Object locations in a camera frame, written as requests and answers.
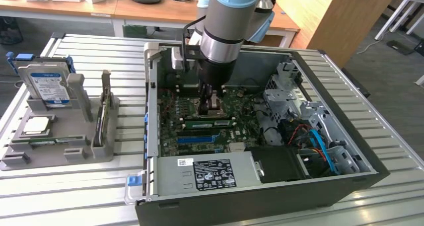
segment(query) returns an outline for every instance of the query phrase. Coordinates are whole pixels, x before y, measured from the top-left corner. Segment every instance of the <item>floor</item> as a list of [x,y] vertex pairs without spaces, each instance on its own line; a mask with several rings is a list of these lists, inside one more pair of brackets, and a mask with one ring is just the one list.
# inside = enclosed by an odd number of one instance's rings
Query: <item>floor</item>
[[[23,42],[11,46],[0,46],[0,82],[18,80],[17,77],[3,76],[13,75],[5,63],[5,53],[13,51],[15,53],[38,54],[51,32],[113,35],[111,25],[21,18],[17,22],[23,35]],[[383,22],[383,19],[377,21],[357,51],[361,51],[367,44],[374,42],[373,37]],[[165,29],[162,32],[154,32],[150,38],[174,40],[179,38],[179,32],[174,29]],[[413,42],[417,43],[417,40],[411,37],[407,37],[407,39],[398,33],[387,33],[383,40],[370,46],[365,53],[351,56],[345,68],[370,92],[370,103],[417,154],[424,158],[424,141],[421,139],[424,88],[413,84],[418,77],[424,75],[424,57],[418,53],[403,56],[385,45],[386,41],[397,40],[413,48],[415,45]],[[0,83],[0,116],[15,92],[17,88],[13,87],[11,83]]]

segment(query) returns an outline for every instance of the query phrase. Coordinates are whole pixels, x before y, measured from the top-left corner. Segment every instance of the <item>motherboard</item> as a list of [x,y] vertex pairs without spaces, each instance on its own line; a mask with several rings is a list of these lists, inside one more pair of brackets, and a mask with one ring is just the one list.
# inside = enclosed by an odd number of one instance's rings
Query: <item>motherboard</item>
[[243,87],[223,88],[214,109],[199,115],[194,86],[161,89],[159,155],[222,153],[259,145],[253,97]]

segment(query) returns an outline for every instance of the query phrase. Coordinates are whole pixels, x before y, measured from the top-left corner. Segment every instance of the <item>metal slatted table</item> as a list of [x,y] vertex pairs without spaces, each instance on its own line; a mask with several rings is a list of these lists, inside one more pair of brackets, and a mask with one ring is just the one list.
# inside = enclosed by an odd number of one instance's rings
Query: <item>metal slatted table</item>
[[[0,225],[137,225],[134,208],[123,204],[122,197],[125,177],[142,167],[146,41],[151,40],[70,34],[47,41],[41,55],[71,55],[74,68],[86,78],[89,96],[101,93],[101,70],[111,70],[111,90],[121,100],[114,157],[110,162],[95,164],[0,171]],[[422,160],[329,58],[310,50],[301,50],[299,54],[390,175],[327,208],[229,225],[422,225]],[[303,88],[317,100],[307,83]],[[7,143],[18,125],[26,97],[22,86],[0,120],[0,146]]]

